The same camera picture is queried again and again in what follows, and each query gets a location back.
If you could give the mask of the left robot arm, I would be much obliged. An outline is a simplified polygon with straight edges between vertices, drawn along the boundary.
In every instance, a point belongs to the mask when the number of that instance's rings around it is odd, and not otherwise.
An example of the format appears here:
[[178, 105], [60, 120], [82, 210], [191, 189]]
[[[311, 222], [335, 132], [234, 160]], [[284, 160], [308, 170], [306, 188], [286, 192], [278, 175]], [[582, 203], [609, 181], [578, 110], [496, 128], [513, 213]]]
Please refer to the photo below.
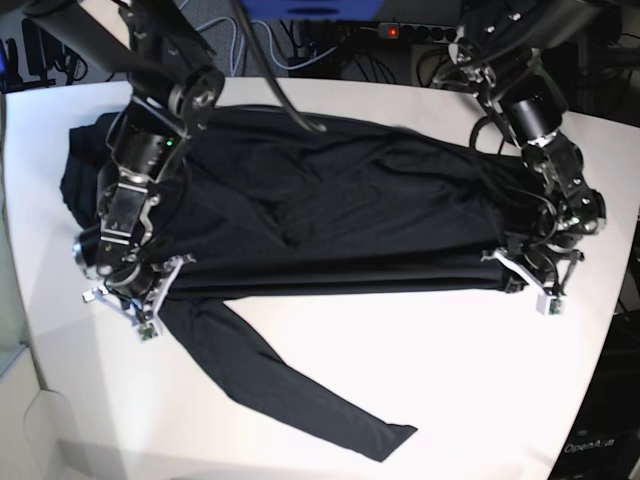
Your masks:
[[449, 46], [451, 66], [434, 78], [473, 93], [503, 138], [543, 185], [536, 232], [489, 253], [538, 293], [543, 315], [562, 311], [565, 287], [584, 259], [577, 244], [600, 233], [602, 195], [584, 178], [582, 153], [561, 131], [567, 103], [541, 54], [569, 39], [603, 9], [602, 1], [480, 1], [466, 10]]

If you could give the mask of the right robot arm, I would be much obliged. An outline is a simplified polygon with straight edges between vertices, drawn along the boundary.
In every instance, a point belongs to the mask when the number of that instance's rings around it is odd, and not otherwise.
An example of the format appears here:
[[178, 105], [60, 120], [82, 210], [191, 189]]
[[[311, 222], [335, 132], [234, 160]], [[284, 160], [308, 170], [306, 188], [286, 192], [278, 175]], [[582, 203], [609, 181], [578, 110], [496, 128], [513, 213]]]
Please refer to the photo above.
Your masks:
[[130, 102], [106, 138], [118, 176], [98, 195], [98, 223], [76, 238], [73, 253], [96, 281], [84, 301], [116, 310], [145, 341], [160, 334], [161, 307], [192, 262], [188, 254], [150, 258], [161, 235], [150, 214], [161, 203], [163, 182], [189, 178], [186, 153], [214, 116], [225, 77], [175, 3], [116, 2], [125, 36], [107, 25], [108, 7], [105, 1], [18, 3], [44, 31], [98, 67], [125, 74], [131, 85]]

